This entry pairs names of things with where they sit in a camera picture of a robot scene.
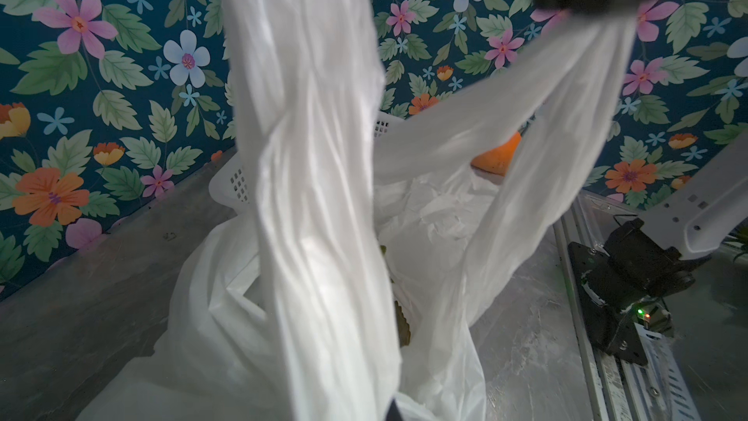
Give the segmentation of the white plastic bag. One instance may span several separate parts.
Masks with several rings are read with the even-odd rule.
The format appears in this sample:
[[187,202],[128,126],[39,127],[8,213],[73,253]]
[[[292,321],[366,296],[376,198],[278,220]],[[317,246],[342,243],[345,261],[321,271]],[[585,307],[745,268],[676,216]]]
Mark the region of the white plastic bag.
[[[81,418],[484,419],[469,329],[586,182],[635,11],[574,15],[374,138],[385,74],[370,0],[222,6],[249,210],[184,263],[153,356]],[[516,132],[506,175],[471,167]]]

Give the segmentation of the green pineapple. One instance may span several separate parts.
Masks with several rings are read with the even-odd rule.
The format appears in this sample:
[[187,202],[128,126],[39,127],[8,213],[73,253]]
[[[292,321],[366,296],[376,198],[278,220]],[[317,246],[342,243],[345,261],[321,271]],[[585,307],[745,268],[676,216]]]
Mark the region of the green pineapple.
[[[380,251],[382,254],[383,259],[385,259],[385,265],[387,265],[388,268],[388,276],[391,283],[391,288],[393,288],[393,296],[395,296],[395,288],[393,287],[395,285],[395,281],[393,280],[389,263],[387,263],[387,247],[384,245],[380,245]],[[397,333],[399,334],[399,347],[406,347],[410,344],[411,340],[411,330],[410,325],[407,322],[407,319],[405,318],[405,315],[403,314],[403,309],[400,303],[395,299],[395,322],[397,323]]]

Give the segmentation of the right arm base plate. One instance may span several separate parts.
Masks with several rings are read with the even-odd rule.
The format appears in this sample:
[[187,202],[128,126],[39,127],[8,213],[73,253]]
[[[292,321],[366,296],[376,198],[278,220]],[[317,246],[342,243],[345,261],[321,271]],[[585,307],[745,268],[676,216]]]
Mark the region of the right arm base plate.
[[584,326],[592,346],[624,362],[646,366],[638,327],[672,331],[672,314],[660,292],[625,279],[613,257],[578,242],[567,247],[579,290]]

